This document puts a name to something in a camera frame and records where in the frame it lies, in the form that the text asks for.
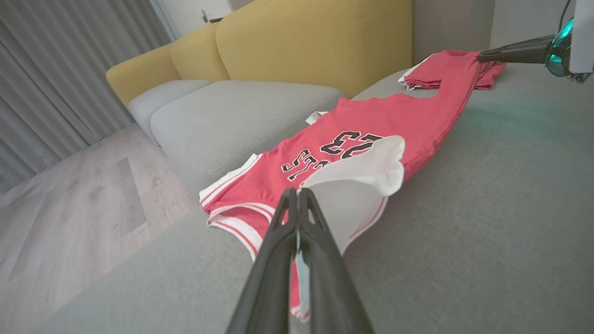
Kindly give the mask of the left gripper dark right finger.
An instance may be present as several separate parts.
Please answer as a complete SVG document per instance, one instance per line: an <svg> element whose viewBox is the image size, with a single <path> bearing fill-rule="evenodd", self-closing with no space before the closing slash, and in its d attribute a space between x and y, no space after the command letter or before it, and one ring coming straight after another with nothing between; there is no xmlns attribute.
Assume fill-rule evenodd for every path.
<svg viewBox="0 0 594 334"><path fill-rule="evenodd" d="M369 316L314 193L302 188L297 198L300 253L310 269L310 332L373 334Z"/></svg>

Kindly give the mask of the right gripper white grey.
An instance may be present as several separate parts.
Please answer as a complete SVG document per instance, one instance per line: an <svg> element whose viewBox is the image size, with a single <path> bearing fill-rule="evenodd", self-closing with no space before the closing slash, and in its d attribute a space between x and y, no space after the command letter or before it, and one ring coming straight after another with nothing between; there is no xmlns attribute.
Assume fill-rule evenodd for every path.
<svg viewBox="0 0 594 334"><path fill-rule="evenodd" d="M594 2L575 0L574 16L566 20L571 1L566 2L558 32L515 44L482 51L477 59L488 63L544 64L556 77L579 84L593 74Z"/></svg>

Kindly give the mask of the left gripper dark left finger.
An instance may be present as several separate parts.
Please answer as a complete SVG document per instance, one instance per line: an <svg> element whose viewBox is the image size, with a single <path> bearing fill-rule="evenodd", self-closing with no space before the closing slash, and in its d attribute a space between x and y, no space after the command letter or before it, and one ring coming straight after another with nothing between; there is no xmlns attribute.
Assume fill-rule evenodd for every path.
<svg viewBox="0 0 594 334"><path fill-rule="evenodd" d="M227 334L289 332L291 263L297 251L297 207L297 191L286 189L240 294Z"/></svg>

